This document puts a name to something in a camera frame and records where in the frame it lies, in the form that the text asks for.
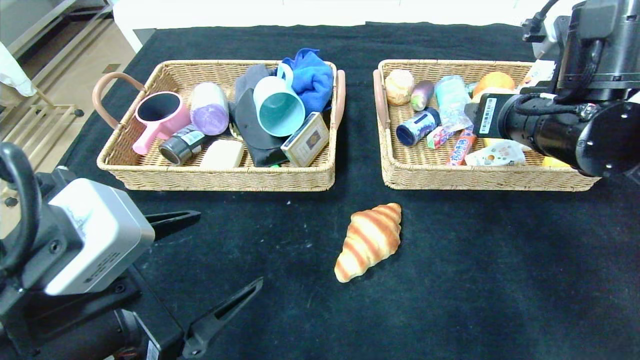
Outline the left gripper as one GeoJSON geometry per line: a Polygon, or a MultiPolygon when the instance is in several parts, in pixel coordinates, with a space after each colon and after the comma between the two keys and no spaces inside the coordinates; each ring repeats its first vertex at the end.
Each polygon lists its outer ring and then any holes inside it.
{"type": "MultiPolygon", "coordinates": [[[[154,242],[201,219],[198,210],[144,215],[154,242]]],[[[101,292],[42,296],[36,302],[37,360],[196,360],[204,357],[226,325],[262,290],[256,280],[190,323],[184,331],[134,266],[101,292]]]]}

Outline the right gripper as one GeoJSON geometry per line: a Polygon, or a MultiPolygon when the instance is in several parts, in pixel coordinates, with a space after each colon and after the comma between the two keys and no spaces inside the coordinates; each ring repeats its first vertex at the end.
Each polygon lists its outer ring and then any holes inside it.
{"type": "Polygon", "coordinates": [[[530,101],[537,95],[507,94],[488,92],[482,94],[479,102],[469,102],[464,114],[475,125],[475,134],[480,138],[506,139],[520,143],[533,151],[539,147],[535,143],[532,130],[537,117],[516,110],[516,104],[524,98],[522,107],[530,107],[530,101]]]}

